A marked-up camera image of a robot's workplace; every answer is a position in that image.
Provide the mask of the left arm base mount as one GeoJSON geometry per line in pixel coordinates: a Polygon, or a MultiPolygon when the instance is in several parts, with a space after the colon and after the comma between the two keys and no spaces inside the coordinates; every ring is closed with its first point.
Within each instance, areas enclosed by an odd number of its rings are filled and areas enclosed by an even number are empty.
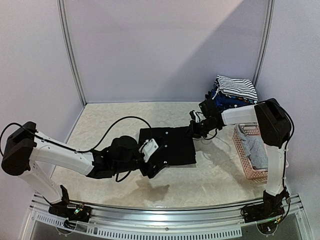
{"type": "Polygon", "coordinates": [[[58,203],[50,203],[48,212],[52,215],[66,218],[69,221],[88,223],[93,209],[82,202],[71,204],[67,189],[63,185],[60,185],[60,188],[62,191],[61,200],[58,203]]]}

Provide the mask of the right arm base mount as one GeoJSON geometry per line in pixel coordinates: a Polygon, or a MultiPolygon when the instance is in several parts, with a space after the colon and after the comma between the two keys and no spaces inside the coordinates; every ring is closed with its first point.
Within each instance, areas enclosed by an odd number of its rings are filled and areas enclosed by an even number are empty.
{"type": "Polygon", "coordinates": [[[277,225],[286,218],[290,211],[290,206],[291,198],[286,189],[275,196],[264,191],[262,203],[246,204],[241,208],[240,214],[245,223],[267,220],[280,216],[280,218],[274,222],[277,225]]]}

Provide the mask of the black garment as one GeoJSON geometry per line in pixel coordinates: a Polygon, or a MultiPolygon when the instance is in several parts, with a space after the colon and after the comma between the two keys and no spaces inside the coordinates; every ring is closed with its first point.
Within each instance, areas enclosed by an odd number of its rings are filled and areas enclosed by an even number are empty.
{"type": "Polygon", "coordinates": [[[196,163],[194,141],[188,126],[141,128],[138,142],[142,144],[150,139],[154,139],[159,145],[159,149],[150,157],[151,163],[167,162],[169,166],[196,163]]]}

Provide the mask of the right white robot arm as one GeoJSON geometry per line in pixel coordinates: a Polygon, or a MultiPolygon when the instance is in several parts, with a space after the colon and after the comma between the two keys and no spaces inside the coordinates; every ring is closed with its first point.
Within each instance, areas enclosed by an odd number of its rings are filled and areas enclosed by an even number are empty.
{"type": "Polygon", "coordinates": [[[199,104],[201,112],[189,112],[190,131],[194,138],[206,137],[212,130],[225,126],[257,124],[260,136],[267,145],[268,175],[265,192],[278,196],[285,190],[285,163],[288,142],[294,126],[291,117],[275,98],[256,104],[219,110],[212,99],[199,104]]]}

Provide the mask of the black white striped shirt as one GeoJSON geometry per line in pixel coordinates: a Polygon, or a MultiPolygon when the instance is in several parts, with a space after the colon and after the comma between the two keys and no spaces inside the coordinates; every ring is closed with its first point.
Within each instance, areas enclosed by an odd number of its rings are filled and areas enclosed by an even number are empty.
{"type": "Polygon", "coordinates": [[[250,79],[216,76],[218,89],[224,95],[258,101],[256,89],[250,79]]]}

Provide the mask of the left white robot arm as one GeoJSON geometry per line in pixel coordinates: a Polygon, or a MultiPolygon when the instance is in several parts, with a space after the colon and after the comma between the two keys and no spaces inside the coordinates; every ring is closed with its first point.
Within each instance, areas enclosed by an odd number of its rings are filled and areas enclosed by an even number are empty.
{"type": "Polygon", "coordinates": [[[1,168],[11,176],[27,182],[44,199],[54,205],[63,216],[74,213],[74,205],[69,202],[68,191],[57,185],[38,166],[38,162],[60,166],[92,179],[107,179],[120,173],[140,170],[143,176],[153,178],[168,162],[156,161],[161,143],[152,138],[143,144],[131,136],[115,138],[103,150],[79,150],[54,141],[37,131],[34,122],[18,125],[6,141],[2,154],[1,168]]]}

